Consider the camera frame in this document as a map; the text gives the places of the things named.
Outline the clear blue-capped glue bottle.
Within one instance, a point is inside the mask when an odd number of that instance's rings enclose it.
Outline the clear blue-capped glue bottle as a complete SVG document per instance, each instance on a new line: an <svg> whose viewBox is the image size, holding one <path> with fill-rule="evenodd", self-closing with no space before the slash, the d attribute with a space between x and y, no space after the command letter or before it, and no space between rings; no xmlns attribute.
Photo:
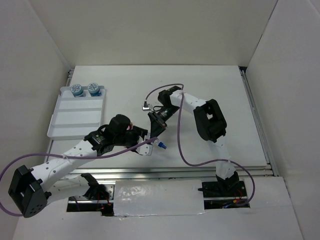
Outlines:
<svg viewBox="0 0 320 240"><path fill-rule="evenodd" d="M150 140L150 139L152 139L152 141L150 143L148 143L148 145L149 145L151 150L153 148L161 148L161 149L164 149L164 150L167 149L167 146L162 141L160 141L158 137L147 136L145 138L145 140Z"/></svg>

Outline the blue paint jar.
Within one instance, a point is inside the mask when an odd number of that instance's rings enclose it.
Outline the blue paint jar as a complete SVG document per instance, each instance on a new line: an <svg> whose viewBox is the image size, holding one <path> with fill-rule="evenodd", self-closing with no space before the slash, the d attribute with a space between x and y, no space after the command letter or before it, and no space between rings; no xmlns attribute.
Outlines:
<svg viewBox="0 0 320 240"><path fill-rule="evenodd" d="M87 86L87 90L92 97L100 97L102 95L100 86L95 82L90 83Z"/></svg>
<svg viewBox="0 0 320 240"><path fill-rule="evenodd" d="M74 84L70 87L70 91L75 98L84 97L84 89L80 84Z"/></svg>

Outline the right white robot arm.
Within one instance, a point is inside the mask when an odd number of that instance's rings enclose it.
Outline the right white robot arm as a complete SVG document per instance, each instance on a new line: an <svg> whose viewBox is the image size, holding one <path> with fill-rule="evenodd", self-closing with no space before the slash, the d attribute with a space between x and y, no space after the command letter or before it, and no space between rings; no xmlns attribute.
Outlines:
<svg viewBox="0 0 320 240"><path fill-rule="evenodd" d="M183 85L169 84L169 89L158 94L158 101L162 104L158 111L144 100L142 109L149 111L150 137L155 138L167 128L167 120L178 112L181 118L182 111L193 115L195 126L200 138L208 143L210 151L217 159L216 178L218 190L223 196L230 196L239 183L239 175L229 160L226 145L227 122L215 99L203 100L183 91Z"/></svg>

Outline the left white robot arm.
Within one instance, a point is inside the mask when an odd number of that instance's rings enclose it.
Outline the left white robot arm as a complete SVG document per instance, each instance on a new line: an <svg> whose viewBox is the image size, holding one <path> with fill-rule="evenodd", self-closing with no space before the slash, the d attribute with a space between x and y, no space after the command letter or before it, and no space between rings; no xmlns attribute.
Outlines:
<svg viewBox="0 0 320 240"><path fill-rule="evenodd" d="M96 160L113 150L125 147L134 152L140 147L148 130L134 126L125 115L118 114L109 124L90 132L77 145L48 162L27 168L18 167L12 177L8 194L24 218L41 212L47 205L60 199L83 196L88 200L109 197L106 187L90 173L65 179L80 166Z"/></svg>

